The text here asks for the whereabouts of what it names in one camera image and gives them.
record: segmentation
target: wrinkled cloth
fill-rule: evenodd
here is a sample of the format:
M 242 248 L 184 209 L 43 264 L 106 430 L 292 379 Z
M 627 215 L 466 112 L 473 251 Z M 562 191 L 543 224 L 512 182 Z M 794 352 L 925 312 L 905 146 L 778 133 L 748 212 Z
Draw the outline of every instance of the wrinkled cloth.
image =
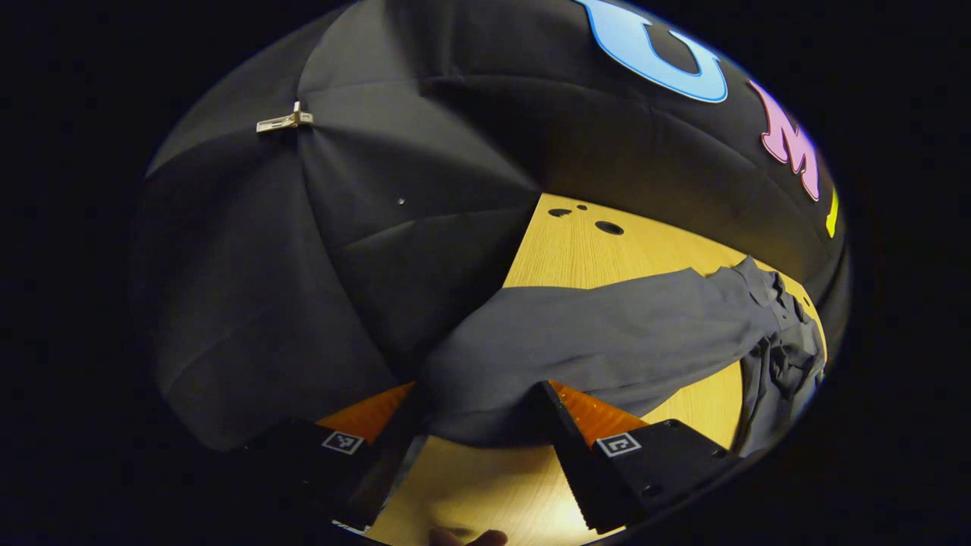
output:
M 742 361 L 735 440 L 746 455 L 774 441 L 822 371 L 819 327 L 776 272 L 751 256 L 709 277 L 693 269 L 593 290 L 500 290 L 422 368 L 427 431 L 467 445 L 545 442 L 526 411 L 537 382 L 560 381 L 634 415 Z

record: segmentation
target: black background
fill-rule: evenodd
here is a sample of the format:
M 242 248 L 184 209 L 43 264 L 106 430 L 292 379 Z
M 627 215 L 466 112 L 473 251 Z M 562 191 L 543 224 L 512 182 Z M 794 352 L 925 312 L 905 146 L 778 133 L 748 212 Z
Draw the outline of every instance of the black background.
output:
M 927 315 L 915 310 L 933 304 L 935 279 L 960 284 L 921 265 L 947 238 L 920 229 L 944 215 L 929 197 L 946 183 L 932 157 L 947 142 L 924 109 L 958 93 L 930 63 L 957 51 L 958 35 L 876 4 L 638 4 L 731 56 L 815 135 L 855 264 L 850 330 L 807 417 L 748 474 L 657 527 L 657 541 L 958 541 L 967 503 L 936 490 L 958 477 L 944 459 L 967 459 L 937 430 L 960 362 L 933 356 L 949 343 L 908 320 Z M 337 5 L 49 2 L 9 18 L 16 273 L 4 282 L 14 353 L 0 392 L 14 405 L 3 412 L 0 445 L 13 457 L 0 474 L 0 540 L 45 530 L 186 544 L 206 535 L 200 526 L 244 529 L 252 512 L 265 529 L 290 525 L 226 498 L 211 456 L 157 399 L 129 342 L 123 264 L 135 190 L 176 120 L 240 62 Z

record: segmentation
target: finger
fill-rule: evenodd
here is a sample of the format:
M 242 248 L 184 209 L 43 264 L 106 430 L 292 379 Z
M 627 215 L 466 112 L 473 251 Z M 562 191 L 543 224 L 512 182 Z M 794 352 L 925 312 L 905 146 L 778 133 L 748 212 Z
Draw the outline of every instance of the finger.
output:
M 428 532 L 428 546 L 463 546 L 454 534 L 442 528 L 431 528 Z
M 505 546 L 509 537 L 501 530 L 490 529 L 482 533 L 479 538 L 469 542 L 468 546 Z

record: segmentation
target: fabric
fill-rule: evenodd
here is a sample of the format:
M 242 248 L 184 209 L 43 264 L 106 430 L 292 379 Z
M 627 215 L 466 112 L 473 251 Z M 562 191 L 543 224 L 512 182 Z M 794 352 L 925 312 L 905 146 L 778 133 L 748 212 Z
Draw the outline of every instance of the fabric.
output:
M 650 19 L 656 54 L 693 70 Z M 719 68 L 719 104 L 645 80 L 572 0 L 361 0 L 295 30 L 207 92 L 144 180 L 131 307 L 159 389 L 223 450 L 416 379 L 501 289 L 543 191 L 759 256 L 845 317 L 825 160 L 816 203 L 762 147 L 749 75 Z M 312 126 L 255 134 L 297 100 Z
M 739 359 L 745 455 L 790 423 L 823 364 L 816 323 L 750 256 L 708 278 L 685 269 L 593 290 L 503 289 L 432 352 L 417 388 L 434 408 L 431 434 L 536 445 L 545 434 L 523 406 L 538 381 L 645 415 Z

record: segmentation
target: wooden table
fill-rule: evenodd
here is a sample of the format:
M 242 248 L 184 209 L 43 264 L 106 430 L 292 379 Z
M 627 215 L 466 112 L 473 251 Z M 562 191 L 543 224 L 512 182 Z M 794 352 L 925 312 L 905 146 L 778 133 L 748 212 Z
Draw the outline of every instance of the wooden table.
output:
M 549 212 L 553 209 L 570 212 L 555 216 Z M 623 234 L 605 232 L 595 225 L 600 221 L 620 226 Z M 544 194 L 505 286 L 592 289 L 687 267 L 709 275 L 744 257 L 677 227 Z M 785 274 L 783 279 L 787 291 L 821 324 L 802 286 Z M 741 367 L 735 362 L 681 389 L 643 419 L 678 419 L 728 448 L 741 407 Z M 586 528 L 552 447 L 479 449 L 437 437 L 428 438 L 366 536 L 395 546 L 425 546 L 432 526 L 453 529 L 466 541 L 486 529 L 501 529 L 509 535 L 510 546 L 575 546 L 606 536 Z

